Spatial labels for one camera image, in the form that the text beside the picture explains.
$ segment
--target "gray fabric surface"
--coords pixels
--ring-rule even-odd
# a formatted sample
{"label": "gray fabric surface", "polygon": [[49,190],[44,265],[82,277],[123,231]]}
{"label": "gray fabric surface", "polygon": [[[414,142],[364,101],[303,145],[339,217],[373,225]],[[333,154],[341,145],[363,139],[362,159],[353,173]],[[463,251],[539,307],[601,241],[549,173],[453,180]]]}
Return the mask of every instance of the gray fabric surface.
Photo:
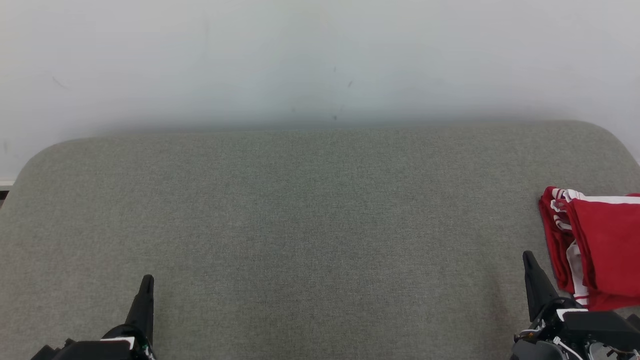
{"label": "gray fabric surface", "polygon": [[55,145],[0,211],[0,358],[99,338],[147,273],[160,359],[506,358],[548,185],[640,168],[580,122]]}

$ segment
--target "wall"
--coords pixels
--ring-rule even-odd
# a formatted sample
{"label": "wall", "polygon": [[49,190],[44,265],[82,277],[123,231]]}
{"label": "wall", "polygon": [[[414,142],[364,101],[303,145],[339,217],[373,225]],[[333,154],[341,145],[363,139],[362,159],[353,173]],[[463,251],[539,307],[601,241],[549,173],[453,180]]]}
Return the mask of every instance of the wall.
{"label": "wall", "polygon": [[0,0],[0,180],[104,129],[275,119],[581,119],[640,158],[639,13],[637,0]]}

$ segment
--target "red cloth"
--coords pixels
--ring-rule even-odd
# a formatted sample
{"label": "red cloth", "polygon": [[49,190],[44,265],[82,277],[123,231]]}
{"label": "red cloth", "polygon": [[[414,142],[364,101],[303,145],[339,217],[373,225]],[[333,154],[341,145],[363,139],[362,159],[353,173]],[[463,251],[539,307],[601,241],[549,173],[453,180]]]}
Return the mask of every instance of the red cloth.
{"label": "red cloth", "polygon": [[[591,310],[640,304],[640,198],[588,197],[548,187],[539,207],[558,286],[572,294],[582,278]],[[582,274],[573,274],[567,249],[576,241]]]}

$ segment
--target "white cable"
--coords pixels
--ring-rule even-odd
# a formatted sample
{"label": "white cable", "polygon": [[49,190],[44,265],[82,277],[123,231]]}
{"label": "white cable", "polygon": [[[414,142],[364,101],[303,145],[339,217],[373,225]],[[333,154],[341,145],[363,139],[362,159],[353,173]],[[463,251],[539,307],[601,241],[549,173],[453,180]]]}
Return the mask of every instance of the white cable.
{"label": "white cable", "polygon": [[576,357],[578,360],[584,360],[584,359],[582,358],[582,356],[578,355],[578,353],[577,353],[577,352],[575,352],[575,351],[573,351],[573,349],[572,349],[572,348],[570,348],[570,347],[566,346],[562,341],[560,341],[560,338],[558,338],[557,336],[554,338],[554,344],[562,346],[565,350],[567,350],[567,351],[569,351],[570,353],[572,353],[573,355],[575,355],[575,357]]}

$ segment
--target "folded clothing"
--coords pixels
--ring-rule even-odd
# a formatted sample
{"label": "folded clothing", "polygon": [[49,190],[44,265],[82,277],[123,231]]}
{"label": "folded clothing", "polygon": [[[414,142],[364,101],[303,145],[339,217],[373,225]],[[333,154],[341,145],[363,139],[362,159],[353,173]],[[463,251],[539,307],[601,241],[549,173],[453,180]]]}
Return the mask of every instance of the folded clothing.
{"label": "folded clothing", "polygon": [[639,196],[590,197],[550,186],[540,198],[558,287],[591,310],[640,304]]}

